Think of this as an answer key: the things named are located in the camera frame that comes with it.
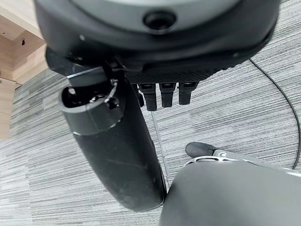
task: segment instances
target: wood surface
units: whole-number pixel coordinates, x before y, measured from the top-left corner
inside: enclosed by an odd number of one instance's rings
[[[15,40],[20,34],[25,31],[24,28],[16,25],[3,16],[0,16],[0,35],[9,40]]]
[[[33,0],[1,0],[0,15],[42,38],[35,16]]]
[[[29,31],[25,31],[14,40],[13,46],[13,81],[24,84],[47,68],[45,60],[46,44],[43,39]]]
[[[14,81],[0,78],[0,140],[9,137],[15,86]]]

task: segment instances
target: wooden desk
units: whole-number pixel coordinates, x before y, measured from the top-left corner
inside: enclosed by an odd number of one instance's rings
[[[33,0],[0,0],[0,139],[9,135],[14,89],[47,69]]]

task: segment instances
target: black cable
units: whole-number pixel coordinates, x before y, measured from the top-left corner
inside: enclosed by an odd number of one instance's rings
[[[296,168],[297,164],[298,164],[298,161],[299,161],[299,158],[300,158],[300,153],[301,153],[301,127],[300,127],[300,122],[299,122],[299,118],[298,118],[298,115],[297,115],[297,112],[295,110],[295,108],[293,107],[293,104],[291,103],[291,101],[289,100],[289,98],[286,96],[286,94],[284,93],[284,91],[278,86],[278,84],[263,70],[261,69],[252,59],[250,59],[250,62],[255,66],[257,67],[262,73],[264,73],[264,75],[266,75],[273,83],[274,85],[280,90],[280,92],[283,94],[283,96],[286,98],[288,104],[290,105],[294,115],[295,115],[295,118],[296,118],[296,121],[297,121],[297,125],[298,125],[298,132],[299,132],[299,146],[298,146],[298,152],[297,152],[297,157],[296,157],[296,160],[295,160],[295,164],[293,165],[293,169]]]

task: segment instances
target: cable on floor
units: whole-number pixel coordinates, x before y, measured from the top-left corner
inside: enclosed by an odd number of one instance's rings
[[[291,101],[289,100],[289,98],[287,97],[287,95],[284,93],[284,91],[278,86],[278,84],[263,70],[261,69],[252,59],[249,59],[250,62],[255,66],[257,67],[265,76],[267,76],[271,82],[274,83],[274,85],[279,89],[279,91],[283,94],[283,96],[286,98],[288,104],[290,105],[294,115],[295,115],[295,118],[296,118],[296,121],[297,121],[297,125],[298,125],[298,132],[299,132],[299,145],[298,145],[298,152],[297,152],[297,157],[296,157],[296,160],[295,160],[295,163],[293,165],[293,170],[296,168],[297,164],[298,164],[298,161],[299,161],[299,158],[300,158],[300,153],[301,153],[301,127],[300,127],[300,121],[299,121],[299,118],[298,118],[298,115],[297,115],[297,112],[293,106],[293,104],[291,103]]]

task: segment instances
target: gray carpet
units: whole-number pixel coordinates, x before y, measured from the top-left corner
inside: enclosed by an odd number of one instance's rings
[[[282,4],[273,40],[253,60],[282,87],[301,117],[299,10],[300,0]],[[11,138],[0,141],[0,225],[157,225],[160,209],[124,209],[91,170],[58,110],[58,91],[67,84],[46,70],[16,91]],[[189,159],[184,149],[191,141],[293,166],[298,147],[293,112],[250,62],[200,82],[190,105],[177,102],[178,91],[172,108],[154,113],[142,108],[167,185]]]

